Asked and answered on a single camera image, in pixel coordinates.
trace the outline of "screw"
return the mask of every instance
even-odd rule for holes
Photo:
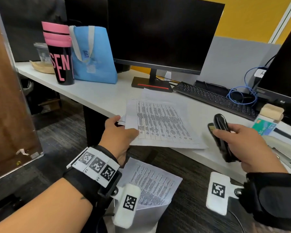
[[[111,195],[117,195],[118,192],[119,192],[119,189],[115,187]]]
[[[237,189],[234,190],[234,194],[235,194],[237,197],[240,197],[241,194],[242,194],[242,191],[243,191],[243,189],[241,189],[241,188],[237,188]]]

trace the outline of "white bag handle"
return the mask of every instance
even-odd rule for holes
[[[79,61],[88,62],[89,58],[91,57],[91,55],[93,53],[93,48],[94,48],[95,26],[88,27],[88,59],[86,59],[86,60],[82,60],[78,41],[77,41],[75,34],[74,34],[74,27],[75,27],[75,25],[69,26],[69,32],[70,32],[70,37],[71,37],[71,42],[72,42],[72,47],[73,47],[74,53],[77,56]]]

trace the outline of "monitor base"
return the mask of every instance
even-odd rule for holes
[[[132,80],[132,87],[134,88],[147,88],[161,92],[172,92],[172,88],[168,81],[154,80],[150,82],[148,78],[134,77]]]

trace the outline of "brown wooden panel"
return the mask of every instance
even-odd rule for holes
[[[41,152],[31,116],[20,88],[16,72],[11,66],[0,32],[0,176],[31,160],[17,155],[19,149],[27,153]]]

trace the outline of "monitor stand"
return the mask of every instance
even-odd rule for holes
[[[156,80],[156,69],[151,69],[150,78],[134,77],[132,87],[147,88],[161,92],[172,92],[169,81]]]

